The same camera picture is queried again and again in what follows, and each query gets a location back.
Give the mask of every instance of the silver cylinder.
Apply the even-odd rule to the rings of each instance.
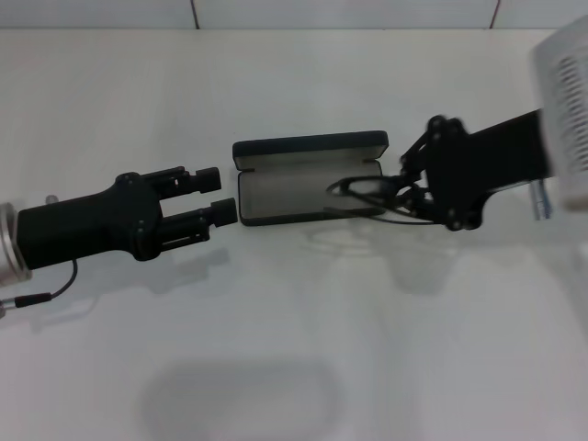
[[[0,287],[31,277],[17,245],[17,211],[12,204],[0,205]]]

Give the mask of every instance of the white table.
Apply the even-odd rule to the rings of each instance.
[[[480,130],[537,106],[543,31],[0,32],[0,200],[218,166],[236,141]],[[19,441],[520,441],[588,435],[588,222],[526,189],[475,232],[339,220],[83,259],[0,321],[0,437]],[[59,287],[64,264],[3,297]]]

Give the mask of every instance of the white device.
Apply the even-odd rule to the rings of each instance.
[[[588,16],[541,42],[534,53],[543,100],[543,141],[560,198],[570,210],[588,209]]]

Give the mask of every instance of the cable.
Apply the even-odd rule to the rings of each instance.
[[[346,216],[347,218],[363,218],[363,219],[369,219],[371,221],[392,223],[394,225],[436,225],[434,222],[408,222],[405,220],[382,219],[382,218],[377,218],[374,216],[365,216],[362,214],[351,213],[349,211],[345,211],[344,209],[334,209],[332,207],[325,207],[324,210],[331,211],[332,213],[336,213],[341,216]]]
[[[46,301],[51,301],[56,297],[61,296],[75,281],[77,278],[77,261],[74,259],[72,261],[73,271],[72,276],[67,281],[65,285],[63,285],[60,289],[55,291],[54,293],[50,292],[41,292],[40,294],[29,294],[27,296],[18,296],[14,297],[13,299],[4,299],[0,300],[0,318],[6,314],[6,310],[11,310],[13,308],[26,308],[27,306],[37,305],[39,303],[45,303]]]
[[[75,279],[77,278],[77,260],[73,260],[72,261],[72,266],[73,266],[73,272],[72,272],[72,276],[70,277],[70,279],[67,281],[67,283],[65,285],[63,285],[61,288],[59,288],[57,291],[55,291],[53,294],[51,294],[51,299],[55,299],[56,297],[61,296],[65,291],[67,291],[69,289],[69,287],[74,283]]]
[[[360,201],[368,204],[371,207],[385,209],[386,211],[391,211],[392,213],[398,214],[400,216],[405,216],[407,218],[417,219],[419,221],[424,221],[424,222],[386,220],[386,219],[376,218],[376,217],[372,217],[372,216],[356,215],[354,213],[350,213],[345,210],[339,210],[339,209],[333,209],[333,208],[325,208],[325,209],[330,210],[330,211],[336,210],[338,212],[338,214],[340,214],[340,215],[345,214],[347,217],[366,218],[366,219],[372,219],[374,221],[380,221],[380,222],[391,223],[391,224],[396,224],[396,225],[437,225],[437,222],[412,216],[411,214],[406,213],[404,211],[401,211],[394,206],[391,207],[390,205],[384,205],[379,200],[377,200],[377,195],[380,196],[380,198],[384,199],[384,196],[382,196],[381,192],[371,192],[371,193],[361,194],[361,193],[358,193],[358,192],[352,190],[351,188],[349,188],[352,184],[357,183],[357,182],[362,182],[362,181],[382,181],[382,182],[387,183],[388,186],[390,187],[390,189],[389,189],[389,194],[386,196],[388,199],[391,199],[391,200],[397,199],[398,193],[403,188],[410,187],[412,189],[415,189],[415,184],[413,182],[406,182],[401,176],[390,177],[390,176],[372,175],[372,176],[347,177],[347,178],[341,179],[341,180],[335,182],[334,184],[329,185],[327,187],[326,191],[334,196],[355,198],[357,200],[360,200]],[[334,193],[334,191],[336,189],[339,190],[339,193]]]

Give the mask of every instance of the white tile wall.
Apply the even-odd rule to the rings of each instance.
[[[190,0],[0,0],[0,28],[194,28]]]
[[[196,0],[203,29],[487,28],[495,6],[496,0]]]
[[[503,0],[495,28],[560,28],[588,14],[588,0]]]

